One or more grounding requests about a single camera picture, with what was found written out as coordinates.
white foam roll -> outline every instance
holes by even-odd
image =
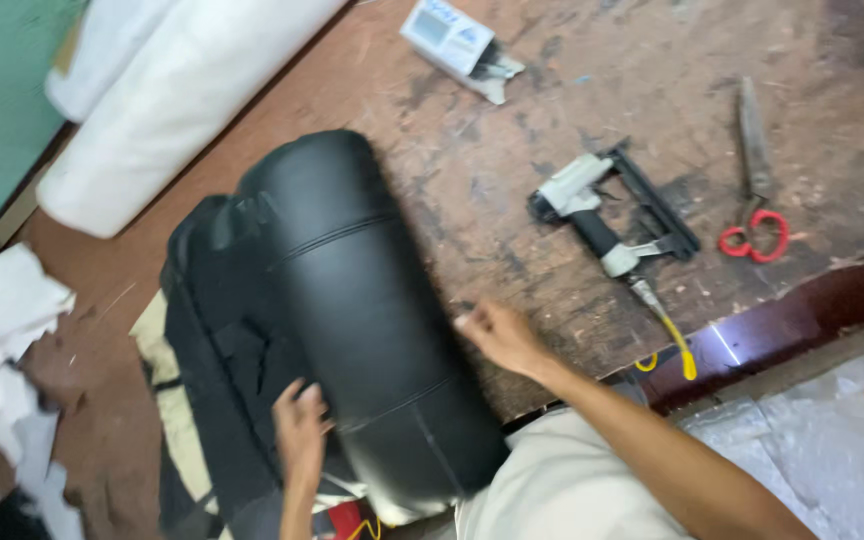
[[[83,123],[178,0],[91,0],[67,72],[53,67],[45,95],[63,117]]]
[[[56,221],[119,233],[346,0],[180,0],[36,189]]]

wooden workbench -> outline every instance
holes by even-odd
[[[507,104],[486,102],[409,49],[398,30],[411,0],[366,1],[117,238],[88,237],[41,212],[20,232],[46,270],[78,291],[75,311],[33,347],[28,366],[65,406],[55,457],[69,469],[92,537],[146,537],[158,515],[161,426],[127,333],[159,288],[168,236],[203,197],[234,190],[251,165],[303,134],[346,127],[372,141],[452,313],[482,294],[509,300],[596,376],[668,337],[572,230],[526,214],[527,196],[580,153],[631,136],[632,157],[702,240],[689,263],[665,258],[646,269],[685,332],[864,252],[862,2],[455,4],[529,65],[509,83]],[[714,249],[740,206],[741,75],[756,81],[774,207],[793,231],[786,256],[762,266]],[[624,200],[602,210],[630,242],[631,209]],[[503,418],[549,399],[473,358]]]

seam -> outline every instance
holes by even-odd
[[[332,240],[342,239],[342,237],[347,237],[353,233],[357,233],[363,229],[366,229],[367,227],[376,225],[377,223],[396,219],[396,217],[397,216],[393,214],[372,217],[366,219],[365,221],[360,221],[359,223],[346,225],[345,227],[339,228],[337,230],[332,230],[328,234],[323,234],[322,236],[309,240],[308,242],[305,242],[304,244],[293,248],[291,251],[285,253],[285,256],[282,257],[281,262],[285,263],[287,261],[291,261],[294,258],[304,255],[324,244],[330,243]]]
[[[426,397],[426,395],[431,394],[432,392],[435,392],[439,388],[444,387],[445,385],[451,383],[452,381],[455,381],[454,376],[450,376],[449,378],[444,378],[443,380],[436,382],[435,384],[429,386],[428,388],[425,388],[423,390],[419,390],[419,391],[415,392],[414,394],[412,394],[411,396],[409,396],[405,399],[402,399],[402,401],[399,404],[393,405],[393,406],[379,412],[378,414],[374,414],[372,416],[369,416],[368,420],[366,420],[365,422],[355,423],[354,425],[346,425],[346,426],[343,426],[342,428],[336,429],[336,431],[339,433],[342,433],[342,434],[351,434],[353,432],[358,432],[359,430],[365,428],[367,425],[376,422],[379,418],[382,418],[383,416],[385,416],[387,414],[391,414],[393,412],[396,412],[396,411],[402,409],[403,407],[411,406],[416,400],[423,398],[423,397]]]
[[[415,415],[415,421],[422,429],[422,434],[425,436],[425,441],[428,442],[429,448],[432,450],[432,454],[435,455],[436,460],[438,460],[438,464],[441,465],[441,468],[445,471],[445,475],[448,477],[448,481],[452,483],[452,487],[455,488],[456,493],[458,493],[460,497],[465,497],[466,490],[462,489],[462,485],[459,484],[459,478],[456,477],[455,471],[453,471],[452,467],[450,467],[449,460],[446,459],[446,455],[442,452],[442,449],[439,448],[439,444],[436,443],[435,435],[432,434],[432,431],[426,424],[426,419],[423,418],[423,413],[419,411],[419,406],[412,403],[412,412]]]

black leather upholstery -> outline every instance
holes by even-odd
[[[253,216],[273,283],[249,303],[271,295],[283,313],[277,332],[321,383],[379,517],[408,523],[485,487],[508,448],[366,139],[336,130],[286,144],[226,204]]]

person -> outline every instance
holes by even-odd
[[[459,540],[810,539],[748,473],[546,348],[528,320],[481,300],[456,321],[487,359],[570,405],[509,437],[492,484],[456,509]],[[285,474],[281,540],[308,540],[326,406],[293,383],[273,407]]]

